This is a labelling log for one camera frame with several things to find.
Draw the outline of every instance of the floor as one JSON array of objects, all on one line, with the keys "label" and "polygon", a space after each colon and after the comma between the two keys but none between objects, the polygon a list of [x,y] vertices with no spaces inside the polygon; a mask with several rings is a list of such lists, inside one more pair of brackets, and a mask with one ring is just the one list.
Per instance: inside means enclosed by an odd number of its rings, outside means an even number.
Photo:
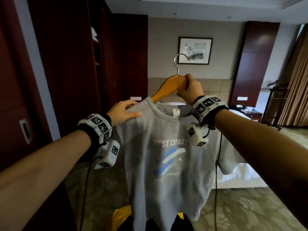
[{"label": "floor", "polygon": [[[308,129],[283,128],[281,133],[308,148]],[[81,163],[65,182],[79,227],[88,164]],[[214,231],[212,190],[201,210],[195,231]],[[129,205],[124,172],[118,168],[92,170],[89,176],[83,230],[105,230],[110,211]],[[269,188],[219,189],[217,198],[218,231],[304,231],[306,230]]]}]

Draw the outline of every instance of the wooden hanger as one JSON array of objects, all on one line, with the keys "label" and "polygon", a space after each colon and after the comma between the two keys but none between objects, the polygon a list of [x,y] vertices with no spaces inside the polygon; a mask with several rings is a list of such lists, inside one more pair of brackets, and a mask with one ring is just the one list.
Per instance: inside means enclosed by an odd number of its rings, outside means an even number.
[{"label": "wooden hanger", "polygon": [[[177,54],[173,60],[174,65],[175,59],[179,55],[184,55],[188,59],[185,54]],[[159,101],[164,96],[173,93],[174,91],[184,91],[187,88],[187,78],[182,75],[179,75],[179,69],[176,65],[175,67],[177,68],[177,74],[167,78],[167,80],[160,86],[157,93],[155,93],[155,95],[151,97],[154,103]]]}]

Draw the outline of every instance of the gray t-shirt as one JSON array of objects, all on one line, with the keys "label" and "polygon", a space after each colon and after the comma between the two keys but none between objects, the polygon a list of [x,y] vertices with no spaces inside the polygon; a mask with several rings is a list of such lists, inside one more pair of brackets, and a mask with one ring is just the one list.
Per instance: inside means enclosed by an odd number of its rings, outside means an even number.
[{"label": "gray t-shirt", "polygon": [[[179,117],[173,116],[174,109],[180,110]],[[179,212],[199,219],[215,179],[220,132],[210,131],[207,145],[193,146],[186,126],[198,121],[191,110],[189,105],[154,104],[147,97],[128,110],[142,112],[141,117],[114,128],[119,155],[124,155],[134,230],[145,230],[152,218],[162,231],[169,231]],[[231,173],[240,162],[243,159],[224,138],[221,171]]]}]

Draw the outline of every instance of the beige tile wall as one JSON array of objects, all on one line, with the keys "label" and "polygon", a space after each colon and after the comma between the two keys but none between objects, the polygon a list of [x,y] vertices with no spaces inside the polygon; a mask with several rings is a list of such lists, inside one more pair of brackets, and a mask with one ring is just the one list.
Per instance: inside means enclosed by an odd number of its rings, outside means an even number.
[{"label": "beige tile wall", "polygon": [[[148,78],[148,96],[153,96],[165,81],[165,78]],[[232,89],[231,79],[198,79],[201,83],[204,95],[217,95],[228,104]],[[181,97],[176,95],[177,91],[160,99],[160,102],[182,102]]]}]

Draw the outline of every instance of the door handle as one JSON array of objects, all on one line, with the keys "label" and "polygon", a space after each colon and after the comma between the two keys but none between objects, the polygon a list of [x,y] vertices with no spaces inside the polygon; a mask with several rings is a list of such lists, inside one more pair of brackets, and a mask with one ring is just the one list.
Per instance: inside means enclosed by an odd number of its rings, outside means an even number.
[{"label": "door handle", "polygon": [[27,144],[31,143],[32,142],[32,136],[31,136],[31,132],[30,132],[27,120],[22,119],[22,120],[19,121],[19,124],[20,124],[21,130],[22,130],[22,133],[25,137],[26,143]]}]

